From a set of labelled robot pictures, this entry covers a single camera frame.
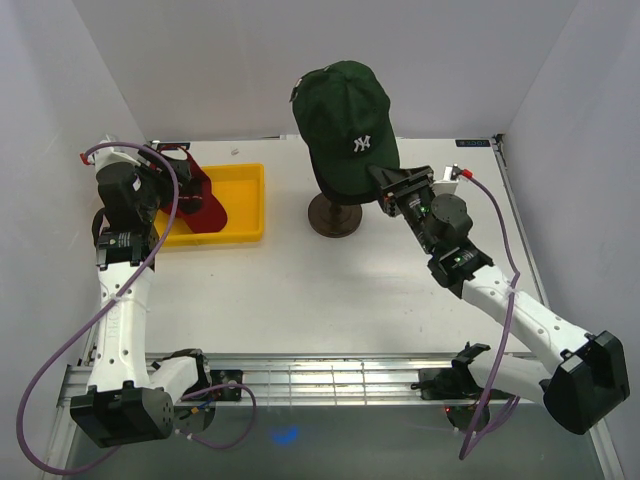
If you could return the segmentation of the black cap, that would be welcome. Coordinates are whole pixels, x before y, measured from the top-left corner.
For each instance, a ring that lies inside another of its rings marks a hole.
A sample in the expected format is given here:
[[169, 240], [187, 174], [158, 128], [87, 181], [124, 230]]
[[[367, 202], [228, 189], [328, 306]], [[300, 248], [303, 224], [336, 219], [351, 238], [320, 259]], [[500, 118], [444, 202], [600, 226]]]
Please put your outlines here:
[[331, 202], [339, 205], [362, 205], [377, 200], [373, 191], [361, 194], [343, 194], [333, 189], [317, 171], [314, 171], [314, 176], [321, 193]]

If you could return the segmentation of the red cap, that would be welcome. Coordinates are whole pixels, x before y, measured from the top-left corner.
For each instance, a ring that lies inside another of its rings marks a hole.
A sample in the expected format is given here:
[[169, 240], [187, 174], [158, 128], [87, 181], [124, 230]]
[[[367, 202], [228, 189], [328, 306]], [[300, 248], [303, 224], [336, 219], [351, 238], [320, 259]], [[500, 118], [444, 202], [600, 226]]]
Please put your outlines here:
[[191, 179], [180, 189], [176, 216], [182, 219], [195, 234], [220, 232], [228, 222], [228, 215], [213, 194], [211, 179], [185, 147], [168, 144], [160, 147], [158, 151], [174, 149], [179, 149], [186, 154], [186, 162], [191, 174]]

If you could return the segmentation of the dark green cap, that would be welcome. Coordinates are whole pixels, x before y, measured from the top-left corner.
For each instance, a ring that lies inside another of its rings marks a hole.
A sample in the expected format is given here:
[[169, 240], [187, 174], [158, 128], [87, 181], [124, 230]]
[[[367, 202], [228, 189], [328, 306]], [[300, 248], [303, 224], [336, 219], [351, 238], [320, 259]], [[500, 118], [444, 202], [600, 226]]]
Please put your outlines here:
[[368, 168], [400, 166], [391, 101], [369, 66], [341, 60], [312, 70], [294, 85], [290, 104], [327, 196], [368, 202], [374, 194]]

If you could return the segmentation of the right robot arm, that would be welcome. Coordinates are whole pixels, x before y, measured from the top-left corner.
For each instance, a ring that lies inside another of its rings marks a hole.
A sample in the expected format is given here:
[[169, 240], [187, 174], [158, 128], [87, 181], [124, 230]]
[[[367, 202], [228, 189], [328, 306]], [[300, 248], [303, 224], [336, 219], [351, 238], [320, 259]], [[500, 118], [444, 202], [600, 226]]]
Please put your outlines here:
[[622, 342], [608, 331], [592, 334], [557, 315], [518, 289], [469, 238], [473, 221], [455, 195], [459, 178], [472, 173], [450, 168], [436, 181], [430, 167], [369, 169], [381, 209], [402, 216], [429, 257], [428, 268], [443, 288], [487, 314], [533, 354], [526, 360], [500, 346], [466, 347], [438, 379], [425, 387], [453, 387], [455, 393], [487, 396], [493, 390], [545, 407], [567, 431], [582, 435], [630, 395]]

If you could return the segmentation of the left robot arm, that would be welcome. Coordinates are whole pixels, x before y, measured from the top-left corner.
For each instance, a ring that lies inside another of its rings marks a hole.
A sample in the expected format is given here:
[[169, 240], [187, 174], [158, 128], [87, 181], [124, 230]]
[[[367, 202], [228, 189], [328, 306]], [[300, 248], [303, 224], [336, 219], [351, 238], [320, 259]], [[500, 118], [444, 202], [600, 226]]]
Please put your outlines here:
[[201, 399], [212, 387], [199, 349], [147, 366], [147, 302], [155, 256], [168, 237], [154, 222], [189, 175], [147, 146], [137, 147], [136, 157], [125, 153], [127, 146], [103, 141], [83, 158], [95, 168], [107, 225], [94, 228], [101, 293], [95, 360], [87, 390], [72, 398], [70, 414], [100, 448], [167, 438], [181, 398]]

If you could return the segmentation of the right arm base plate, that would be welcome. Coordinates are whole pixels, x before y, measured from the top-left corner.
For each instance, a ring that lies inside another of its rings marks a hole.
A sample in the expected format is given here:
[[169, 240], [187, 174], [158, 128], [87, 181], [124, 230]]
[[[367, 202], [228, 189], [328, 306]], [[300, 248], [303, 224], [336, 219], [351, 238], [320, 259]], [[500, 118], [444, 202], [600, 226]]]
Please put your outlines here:
[[476, 399], [482, 392], [468, 371], [453, 367], [420, 369], [411, 389], [422, 400]]

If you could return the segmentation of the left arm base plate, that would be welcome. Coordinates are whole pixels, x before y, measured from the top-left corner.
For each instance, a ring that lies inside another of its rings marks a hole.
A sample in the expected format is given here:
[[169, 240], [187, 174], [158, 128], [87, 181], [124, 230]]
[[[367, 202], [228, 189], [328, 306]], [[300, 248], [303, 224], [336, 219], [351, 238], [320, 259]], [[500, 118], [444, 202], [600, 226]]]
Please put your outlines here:
[[238, 402], [242, 398], [243, 390], [238, 384], [243, 383], [242, 370], [211, 370], [211, 385], [224, 385], [224, 388], [208, 392], [202, 396], [204, 402]]

